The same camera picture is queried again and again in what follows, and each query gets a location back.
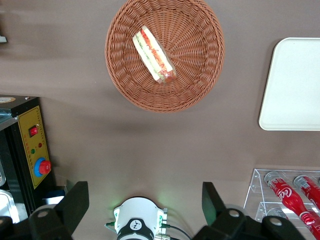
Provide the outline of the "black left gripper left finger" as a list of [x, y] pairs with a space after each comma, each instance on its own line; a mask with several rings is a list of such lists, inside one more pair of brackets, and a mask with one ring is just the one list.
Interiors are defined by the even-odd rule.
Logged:
[[13, 223], [0, 217], [2, 240], [71, 240], [72, 234], [89, 208], [88, 182], [79, 181], [55, 206], [44, 205], [27, 219]]

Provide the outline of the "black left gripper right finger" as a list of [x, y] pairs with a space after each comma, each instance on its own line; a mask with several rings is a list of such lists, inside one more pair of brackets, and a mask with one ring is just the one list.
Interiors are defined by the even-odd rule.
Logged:
[[207, 222], [195, 240], [303, 240], [287, 219], [266, 216], [262, 222], [236, 208], [227, 208], [212, 182], [202, 183], [202, 211]]

